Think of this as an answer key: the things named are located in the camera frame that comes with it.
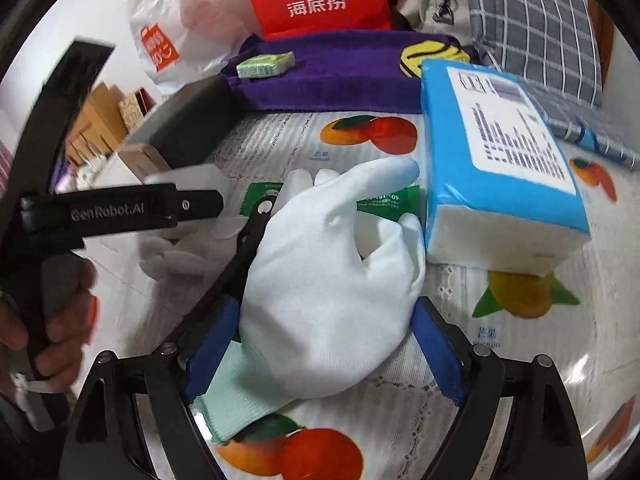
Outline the left hand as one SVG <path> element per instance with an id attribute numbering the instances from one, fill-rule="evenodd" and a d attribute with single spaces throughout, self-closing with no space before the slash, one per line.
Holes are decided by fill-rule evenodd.
<path id="1" fill-rule="evenodd" d="M 79 376 L 82 347 L 92 333 L 89 314 L 92 306 L 91 287 L 96 281 L 93 263 L 81 258 L 81 274 L 77 280 L 75 295 L 70 303 L 50 318 L 47 334 L 50 344 L 36 357 L 37 370 L 49 379 L 56 393 L 70 391 Z M 14 309 L 1 300 L 1 394 L 16 403 L 16 388 L 9 372 L 9 351 L 20 351 L 28 343 L 28 333 Z"/>

